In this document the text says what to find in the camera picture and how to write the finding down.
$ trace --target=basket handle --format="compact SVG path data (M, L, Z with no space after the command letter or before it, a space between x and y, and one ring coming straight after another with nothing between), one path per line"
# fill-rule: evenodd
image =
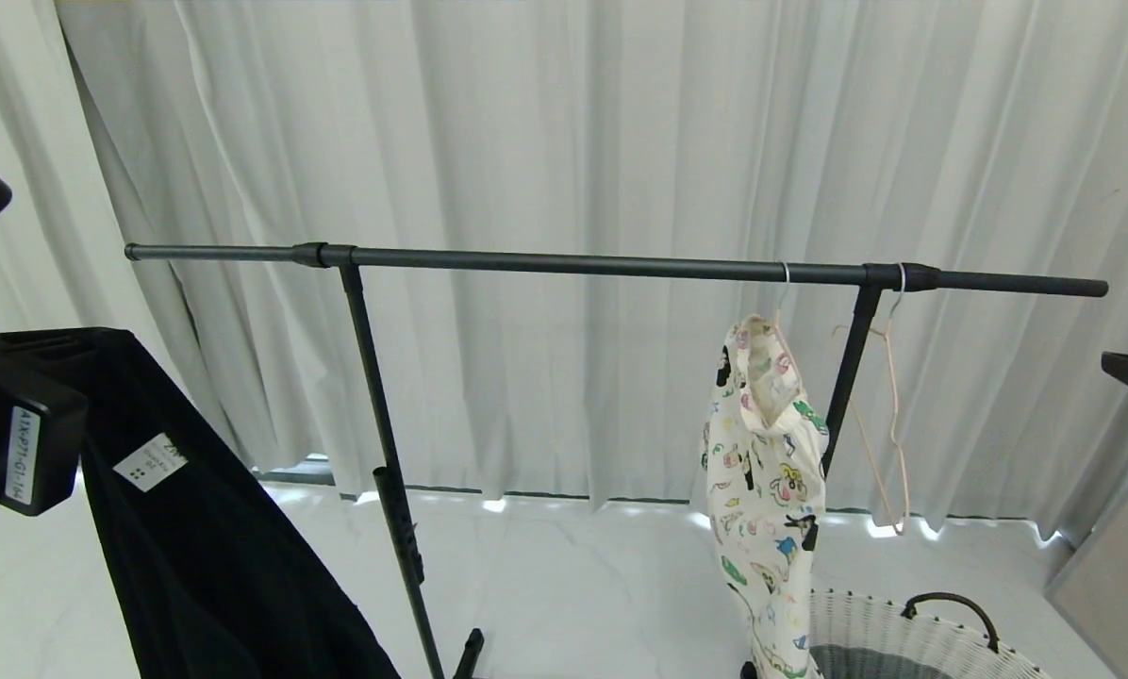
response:
M913 619L913 616L917 615L917 605L923 601L953 601L959 602L959 605L969 607L970 610L975 611L982 619L982 626L987 628L987 647L992 649L993 653L999 653L999 636L996 636L996 626L992 624L992 619L987 617L987 614L982 612L982 607L979 607L977 602L971 601L969 598L962 594L953 594L952 592L929 592L927 594L917 594L908 599L908 603L904 606L904 612L900 615L904 618Z

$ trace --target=black clothing rack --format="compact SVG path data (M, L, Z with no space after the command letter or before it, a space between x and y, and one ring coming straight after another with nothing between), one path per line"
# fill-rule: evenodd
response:
M350 318L354 323L359 353L371 396L382 448L384 467L376 469L376 490L382 505L388 534L400 564L417 635L422 640L432 679L446 679L430 618L422 598L425 572L417 539L413 534L405 477L396 455L388 402L384 397L379 359L367 318L367 303L362 292L359 267L438 267L439 270L509 271L532 273L571 273L587 275L632 275L650 279L712 279L750 280L757 283L816 283L823 285L857 286L857 301L849 336L837 373L836 387L825 417L830 430L830 441L821 464L825 474L831 465L840 425L849 405L857 365L866 346L871 321L878 312L883 290L918 292L922 290L994 290L1004 292L1038 293L1038 296L1104 297L1108 283L1103 280L1055 279L1043 275L1008 275L941 271L938 267L917 263L865 263L865 265L807 265L779 262L719 262L717 259L680 259L652 257L611 257L591 255L550 255L522 253L470 253L470 250L400 250L358 248L353 245L303 244L288 248L270 246L222 245L127 245L124 254L130 259L213 259L213 262L294 262L309 267L336 267L342 276L342 288L347 297ZM485 636L473 629L464 645L462 658L455 679L473 679Z

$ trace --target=white marble floor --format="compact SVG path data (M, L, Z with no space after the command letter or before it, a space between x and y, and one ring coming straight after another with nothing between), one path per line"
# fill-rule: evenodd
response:
M405 679L425 670L379 502L327 488L272 495L364 611ZM35 520L0 512L0 679L136 676L80 497ZM746 660L711 534L685 508L411 493L424 592L451 674L473 627L486 679L733 679ZM953 521L938 536L880 537L863 517L820 534L818 584L901 599L975 598L1001 640L1055 679L1112 679L1042 597L1068 550L1021 521ZM978 626L970 611L931 612Z

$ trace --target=white sticker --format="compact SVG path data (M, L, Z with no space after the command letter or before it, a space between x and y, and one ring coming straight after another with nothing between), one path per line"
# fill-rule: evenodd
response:
M18 406L11 408L11 438L7 443L7 486L3 494L26 505L32 503L38 443L38 414Z
M186 459L177 451L167 434L153 435L136 452L121 460L113 469L132 482L133 486L149 491L166 477L183 468Z

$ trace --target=basket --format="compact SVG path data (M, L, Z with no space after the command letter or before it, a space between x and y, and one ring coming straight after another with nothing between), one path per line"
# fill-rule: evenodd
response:
M987 634L917 615L923 601L955 601L982 619ZM992 619L973 601L934 592L904 607L853 592L811 593L810 679L1050 679L1012 647L999 644ZM740 679L757 679L746 663Z

